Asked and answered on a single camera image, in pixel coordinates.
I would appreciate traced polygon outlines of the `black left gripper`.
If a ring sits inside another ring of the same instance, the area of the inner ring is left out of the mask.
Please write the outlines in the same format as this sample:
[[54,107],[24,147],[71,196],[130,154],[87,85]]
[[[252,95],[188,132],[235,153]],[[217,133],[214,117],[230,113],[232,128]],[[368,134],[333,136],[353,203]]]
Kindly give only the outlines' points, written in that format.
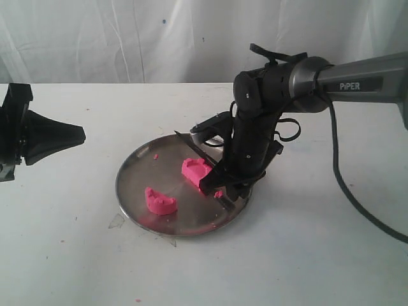
[[85,142],[83,127],[28,111],[32,100],[29,84],[8,84],[1,105],[1,182],[15,179],[15,167],[22,162],[23,149],[25,164],[33,165],[49,155]]

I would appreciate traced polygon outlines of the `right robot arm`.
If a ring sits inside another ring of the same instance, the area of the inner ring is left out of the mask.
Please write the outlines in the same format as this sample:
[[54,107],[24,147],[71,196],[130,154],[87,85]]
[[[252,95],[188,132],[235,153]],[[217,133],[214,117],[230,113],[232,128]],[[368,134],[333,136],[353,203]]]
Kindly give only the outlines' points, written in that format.
[[319,113],[334,101],[406,104],[407,54],[332,65],[321,57],[270,54],[265,67],[239,73],[233,82],[236,112],[192,128],[196,143],[223,139],[221,160],[200,180],[205,194],[225,187],[244,198],[282,152],[275,128],[282,114]]

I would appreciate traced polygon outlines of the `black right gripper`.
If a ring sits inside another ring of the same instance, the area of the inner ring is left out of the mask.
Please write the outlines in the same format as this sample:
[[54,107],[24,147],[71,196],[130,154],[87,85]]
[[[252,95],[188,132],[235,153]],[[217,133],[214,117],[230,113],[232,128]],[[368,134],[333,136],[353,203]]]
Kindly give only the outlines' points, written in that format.
[[233,117],[229,111],[222,112],[222,161],[200,180],[200,191],[209,195],[218,187],[226,187],[231,201],[247,199],[255,182],[263,177],[272,159],[283,150],[283,146],[274,140],[280,116],[263,113],[246,117],[243,112],[238,112]]

